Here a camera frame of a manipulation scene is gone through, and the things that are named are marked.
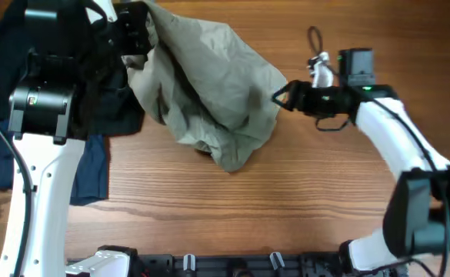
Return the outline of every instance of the cable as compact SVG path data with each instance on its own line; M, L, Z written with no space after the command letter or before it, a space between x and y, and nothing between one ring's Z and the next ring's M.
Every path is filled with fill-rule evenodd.
M313 42L313 38L312 38L312 34L313 32L317 35L317 40L318 40L318 48L315 47L315 44ZM308 28L307 31L307 37L308 37L308 43L310 44L310 47L312 48L312 51L314 52L315 56L318 56L320 58L320 54L323 51L323 42L322 42L322 34L321 32L318 30L317 27L315 26L310 26L310 28ZM345 80L342 76L340 76L340 74L333 69L333 67L331 67L325 60L320 58L321 63L327 68L329 69L329 71L332 72L333 75L335 75L336 77L338 77L338 80L340 83L342 83L344 86L350 88L353 92L356 92L360 97L362 97L365 100L368 100L370 102L375 103L379 108L383 109L384 111L386 111L388 114L390 114L390 116L392 116L395 120L397 120L405 129L406 131L409 133L409 135L413 138L413 140L415 141L416 145L421 149L423 156L425 157L425 160L428 162L430 168L432 169L432 171L434 173L436 173L438 170L436 168L435 163L432 160L432 157L430 156L428 150L424 147L424 145L422 144L422 142L419 140L418 136L413 132L413 130L409 127L409 125L402 120L402 118L396 113L393 112L390 108L387 108L387 106L383 105L380 101L378 101L377 99L371 97L367 92L362 91L359 88L356 87L352 87L350 85L348 85L347 80ZM443 206L444 206L444 213L445 213L445 231L444 231L444 251L442 253L442 262L440 264L440 270L438 273L438 276L443 277L445 274L445 271L447 269L447 264L448 264L448 255L450 253L450 244L449 244L449 236L450 236L450 207L448 204L448 199L447 199L447 195L445 193L445 190L442 188L442 185L440 184L440 182L438 182L438 180L435 180L435 182L437 182L437 187L440 193L440 196L442 197L442 202L443 202ZM417 262L419 265L421 265L425 271L428 268L423 262L413 259L409 262Z
M25 193L25 223L23 224L22 238L19 244L18 258L16 259L15 271L13 273L14 277L19 277L21 274L23 259L25 257L26 242L28 241L28 234L30 231L30 223L32 217L32 180L28 171L28 167L25 164L21 154L18 149L9 142L0 129L0 137L2 141L6 144L9 151L12 153L15 161L18 163L19 170L21 171L23 177L23 192Z
M373 270L371 270L371 271L369 271L369 272L363 272L363 273L362 273L361 275L359 275L359 276L377 275L377 272L379 272L379 271L381 271L381 270L394 269L394 268L396 268L396 267L398 267L398 266L401 266L401 265L407 265L407 264L412 263L412 262L417 263L418 265L420 265L420 266L425 270L425 272L428 273L428 275L429 275L430 277L436 277L436 276L435 276L435 273L433 273L433 272L431 271L431 269L430 269L425 263L423 263L422 261L420 261L420 260L418 260L418 259L414 259L414 258L405 259L405 260L402 260L402 261L400 261L400 262L394 262L394 263L392 263L392 264L390 264L390 265L383 265L383 266L378 267L378 268L376 268L376 269L373 269Z
M339 126L338 128L320 128L318 127L318 124L320 123L320 121L322 121L324 118L317 118L317 120L315 120L315 127L317 128L317 130L319 130L320 132L339 132L342 131L342 129L344 129L346 126L348 126L349 124L349 118L346 119L341 126Z

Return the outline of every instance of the beige bag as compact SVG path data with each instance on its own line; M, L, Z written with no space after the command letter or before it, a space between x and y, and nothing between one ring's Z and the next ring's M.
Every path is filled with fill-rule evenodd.
M128 70L142 108L178 143L211 153L227 172L240 169L271 136L278 113L271 96L286 78L227 24L146 3L158 44L144 69Z

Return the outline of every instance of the garment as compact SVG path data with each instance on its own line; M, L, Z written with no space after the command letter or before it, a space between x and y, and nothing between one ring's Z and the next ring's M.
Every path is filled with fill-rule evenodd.
M0 129L6 132L8 121L0 122ZM0 138L0 189L10 189L13 180L13 157ZM85 145L85 152L79 161L78 171L72 186L71 204L86 205L106 199L108 195L108 161L105 154L105 140L102 135L91 135Z
M227 172L240 169L269 139L278 113L271 97L286 78L227 24L145 2L159 43L142 70L128 70L139 103L178 143L211 153Z

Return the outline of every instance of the wooden table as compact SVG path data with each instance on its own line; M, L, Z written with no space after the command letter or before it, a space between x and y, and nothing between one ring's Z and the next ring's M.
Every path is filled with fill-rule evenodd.
M229 23L288 80L308 79L310 25L322 30L331 57L339 49L373 47L378 82L396 89L415 124L450 159L450 1L161 5ZM70 208L67 257L91 255L104 244L173 255L333 251L381 226L395 186L371 142L355 128L317 132L299 112L281 111L269 142L232 174L175 143L149 117L137 135L112 138L110 153L110 199ZM0 192L0 252L9 197ZM436 270L438 260L432 264Z

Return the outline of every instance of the black cable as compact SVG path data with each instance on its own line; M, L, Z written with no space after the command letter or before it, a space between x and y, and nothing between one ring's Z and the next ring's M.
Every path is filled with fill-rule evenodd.
M12 153L15 161L18 163L19 170L21 171L23 177L23 192L25 193L25 223L23 224L22 238L19 244L18 258L16 259L15 271L13 273L14 277L19 277L21 274L23 259L25 257L26 242L28 241L28 234L30 231L30 223L32 217L32 180L28 171L28 167L25 164L21 154L19 154L18 149L9 142L0 129L0 137L2 141L6 144L9 151Z
M312 39L312 33L313 32L315 32L315 34L317 35L318 48L315 47L315 44L314 44L313 39ZM323 42L322 42L321 32L318 30L317 27L310 26L310 28L308 28L308 31L307 31L307 36L308 36L308 43L310 44L310 47L312 48L312 51L314 52L315 56L318 56L320 58L320 54L323 51ZM393 112L390 108L387 108L385 105L383 105L377 99L373 98L367 92L362 91L359 88L352 87L352 86L348 85L347 80L345 80L342 76L340 76L340 74L335 69L333 69L333 67L331 67L323 59L320 59L320 61L327 69L329 69L329 71L332 72L333 75L338 77L338 80L339 80L340 83L342 83L344 86L350 88L353 92L356 92L363 99L375 103L379 108L383 109L388 114L390 114L391 117L393 117L395 120L397 120L406 129L406 131L409 133L409 135L413 138L413 140L415 141L416 145L421 149L422 154L425 157L425 160L428 162L428 164L429 164L430 168L432 169L432 171L434 173L436 173L438 171L437 168L436 168L435 163L432 160L432 157L430 156L430 154L428 152L428 150L424 147L422 142L419 140L418 136L413 132L413 130L409 127L409 125L404 120L402 120L402 118L397 114L397 112ZM447 199L447 195L445 193L444 188L442 188L442 185L439 182L436 185L437 185L437 187L438 187L438 189L440 191L440 196L442 197L442 202L443 202L443 205L444 205L444 213L445 213L444 251L442 253L442 262L441 262L440 270L439 270L439 273L438 273L438 276L443 277L443 275L445 274L445 271L447 269L448 255L450 253L450 244L449 244L449 236L450 236L450 230L449 230L450 229L450 207L448 205L448 199ZM426 268L426 269L428 268L421 261L418 261L416 259L413 259L412 261L413 262L417 261L417 263L419 265L421 265L423 268Z
M348 118L338 128L320 128L320 127L318 127L318 124L322 120L324 120L324 118L317 118L317 120L315 120L315 127L320 132L339 132L339 131L342 131L342 129L344 129L349 124L349 118Z
M394 269L394 268L396 268L398 266L407 265L407 264L412 263L412 262L417 263L418 265L420 265L423 268L423 270L425 270L426 273L428 273L428 275L430 275L430 277L436 277L435 273L433 273L431 271L431 269L424 262L422 262L422 261L420 261L418 259L414 259L414 258L405 259L405 260L402 260L400 262L394 262L394 263L392 263L390 265L383 265L383 266L378 267L376 269L373 269L373 270L371 270L369 272L363 272L359 276L377 275L377 272L379 272L381 270Z

